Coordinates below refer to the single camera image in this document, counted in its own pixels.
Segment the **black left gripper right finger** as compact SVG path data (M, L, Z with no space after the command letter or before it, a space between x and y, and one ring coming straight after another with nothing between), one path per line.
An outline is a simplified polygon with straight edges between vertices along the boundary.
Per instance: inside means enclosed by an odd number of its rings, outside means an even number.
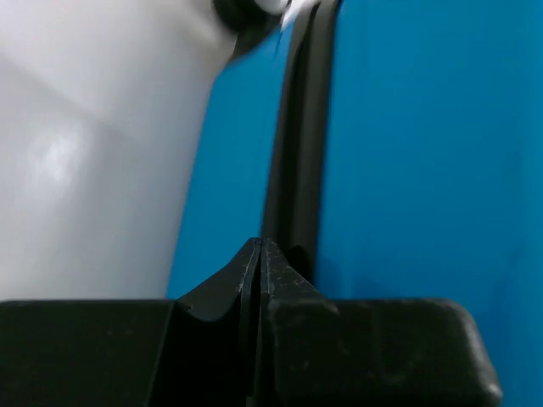
M259 406L324 406L339 309L318 292L272 240L260 257Z

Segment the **blue hard-shell suitcase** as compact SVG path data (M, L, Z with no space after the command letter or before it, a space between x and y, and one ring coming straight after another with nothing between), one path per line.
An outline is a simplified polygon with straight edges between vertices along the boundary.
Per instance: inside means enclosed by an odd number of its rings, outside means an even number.
M507 406L542 403L542 4L322 3L217 76L167 294L262 224L280 117L329 90L316 284L445 297L475 317Z

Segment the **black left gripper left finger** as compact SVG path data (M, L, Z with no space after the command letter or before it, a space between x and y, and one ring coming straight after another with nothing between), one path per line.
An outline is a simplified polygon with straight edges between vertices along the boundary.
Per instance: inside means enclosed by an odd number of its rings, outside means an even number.
M260 240L250 238L180 298L182 368L198 406L245 406L253 392L260 314Z

